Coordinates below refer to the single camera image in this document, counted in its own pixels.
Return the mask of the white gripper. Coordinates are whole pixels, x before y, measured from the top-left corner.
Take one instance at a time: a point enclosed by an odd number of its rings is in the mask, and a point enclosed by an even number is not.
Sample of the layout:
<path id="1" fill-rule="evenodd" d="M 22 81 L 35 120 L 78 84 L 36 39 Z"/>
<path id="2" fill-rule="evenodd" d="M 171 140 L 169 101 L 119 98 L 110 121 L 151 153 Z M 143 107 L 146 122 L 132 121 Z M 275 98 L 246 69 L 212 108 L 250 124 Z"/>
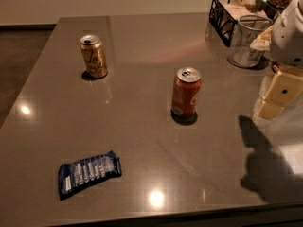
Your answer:
<path id="1" fill-rule="evenodd" d="M 303 0 L 292 0 L 276 18 L 270 52 L 275 61 L 303 66 Z M 294 66 L 281 67 L 263 78 L 256 102 L 258 117 L 278 117 L 303 93 L 303 69 Z"/>

